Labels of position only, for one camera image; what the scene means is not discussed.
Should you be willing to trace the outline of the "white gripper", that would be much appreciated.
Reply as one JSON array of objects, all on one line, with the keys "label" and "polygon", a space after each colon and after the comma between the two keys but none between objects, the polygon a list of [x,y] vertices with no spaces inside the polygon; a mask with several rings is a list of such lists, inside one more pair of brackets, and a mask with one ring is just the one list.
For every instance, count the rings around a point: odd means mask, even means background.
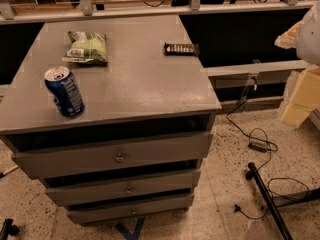
[{"label": "white gripper", "polygon": [[279,119],[298,128],[320,107],[320,1],[301,21],[279,35],[274,44],[283,49],[296,48],[300,59],[315,64],[302,72],[292,71],[286,83]]}]

